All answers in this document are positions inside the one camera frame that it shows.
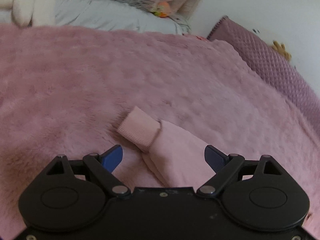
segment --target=wall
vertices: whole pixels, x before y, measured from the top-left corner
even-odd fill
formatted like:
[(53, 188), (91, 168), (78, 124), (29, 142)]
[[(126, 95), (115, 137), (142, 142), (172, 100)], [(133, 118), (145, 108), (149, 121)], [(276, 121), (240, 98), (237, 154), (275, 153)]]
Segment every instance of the wall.
[(202, 0), (190, 18), (193, 34), (206, 37), (223, 15), (284, 42), (292, 64), (320, 95), (320, 0)]

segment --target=screw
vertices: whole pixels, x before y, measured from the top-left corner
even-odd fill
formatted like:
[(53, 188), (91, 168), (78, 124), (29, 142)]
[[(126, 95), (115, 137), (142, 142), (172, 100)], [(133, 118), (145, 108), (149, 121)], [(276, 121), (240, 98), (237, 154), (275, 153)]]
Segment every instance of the screw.
[(168, 193), (161, 192), (159, 195), (160, 195), (160, 197), (167, 197), (167, 196), (168, 196)]
[(122, 185), (114, 186), (112, 188), (113, 193), (116, 193), (116, 194), (124, 194), (124, 193), (127, 193), (128, 190), (129, 189), (126, 186), (122, 186)]
[(37, 240), (37, 238), (34, 235), (28, 235), (26, 240)]
[(202, 186), (199, 190), (203, 194), (213, 194), (216, 191), (212, 186)]

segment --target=pink quilted cushion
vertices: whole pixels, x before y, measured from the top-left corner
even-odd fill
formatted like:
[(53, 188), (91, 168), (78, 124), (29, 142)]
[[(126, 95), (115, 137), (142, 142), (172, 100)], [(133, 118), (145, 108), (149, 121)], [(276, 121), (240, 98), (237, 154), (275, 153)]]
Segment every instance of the pink quilted cushion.
[(231, 44), (253, 71), (300, 109), (320, 137), (320, 99), (283, 56), (226, 16), (216, 24), (208, 39)]

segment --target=pink fluffy blanket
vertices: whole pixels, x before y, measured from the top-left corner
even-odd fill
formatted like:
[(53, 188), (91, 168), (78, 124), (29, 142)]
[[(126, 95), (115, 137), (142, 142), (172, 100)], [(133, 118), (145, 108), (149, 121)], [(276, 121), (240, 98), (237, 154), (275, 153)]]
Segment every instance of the pink fluffy blanket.
[(116, 129), (134, 106), (225, 153), (273, 155), (311, 199), (320, 237), (320, 142), (302, 114), (223, 41), (81, 27), (0, 26), (0, 236), (24, 228), (17, 200), (57, 154), (114, 144), (129, 187), (161, 183)]

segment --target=ribbed cuff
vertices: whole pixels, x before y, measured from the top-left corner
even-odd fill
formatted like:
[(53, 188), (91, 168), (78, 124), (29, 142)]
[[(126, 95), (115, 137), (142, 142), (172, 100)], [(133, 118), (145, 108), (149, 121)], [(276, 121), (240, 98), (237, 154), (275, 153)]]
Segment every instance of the ribbed cuff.
[(135, 106), (117, 132), (133, 142), (140, 150), (147, 152), (160, 128), (159, 122)]

